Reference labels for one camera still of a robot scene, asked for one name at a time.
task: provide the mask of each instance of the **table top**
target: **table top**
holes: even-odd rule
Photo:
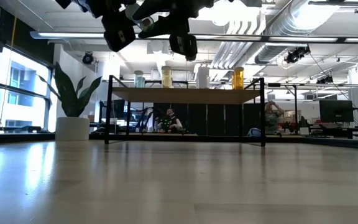
[[[259,90],[196,88],[122,88],[112,93],[128,102],[240,105],[259,96]]]

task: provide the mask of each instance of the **light wood floor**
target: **light wood floor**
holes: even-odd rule
[[[0,223],[358,224],[358,150],[187,142],[1,145]]]

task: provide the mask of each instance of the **person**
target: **person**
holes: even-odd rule
[[[181,125],[180,120],[176,117],[175,112],[172,108],[169,108],[167,110],[167,117],[164,120],[168,120],[169,126],[163,127],[163,123],[160,122],[157,125],[156,129],[159,130],[159,129],[166,128],[166,129],[170,130],[171,132],[176,132],[176,131],[180,131],[183,129],[183,126]]]
[[[278,118],[284,114],[284,110],[281,109],[275,102],[269,101],[265,104],[265,133],[276,134],[278,131]]]

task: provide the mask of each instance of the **ceiling duct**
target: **ceiling duct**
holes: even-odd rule
[[[309,5],[309,1],[294,0],[277,17],[277,20],[265,30],[264,35],[309,35],[325,23],[339,8],[339,6]],[[267,46],[266,44],[254,43],[249,47],[246,56],[237,65],[241,66],[245,63],[268,64],[286,49],[287,47],[285,46]]]

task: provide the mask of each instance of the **clear container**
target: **clear container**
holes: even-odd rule
[[[231,80],[233,90],[244,89],[244,68],[237,67],[234,69],[233,78]]]
[[[144,88],[146,79],[142,71],[135,71],[135,88]]]
[[[154,20],[153,18],[146,17],[144,19],[141,20],[134,20],[132,17],[135,14],[135,12],[138,10],[138,8],[140,8],[140,6],[138,4],[131,4],[128,5],[125,8],[125,15],[127,16],[128,19],[134,21],[134,23],[142,29],[142,31],[147,32],[148,30],[152,29],[154,26]]]
[[[172,87],[172,71],[171,67],[163,66],[162,70],[162,88],[173,88]]]

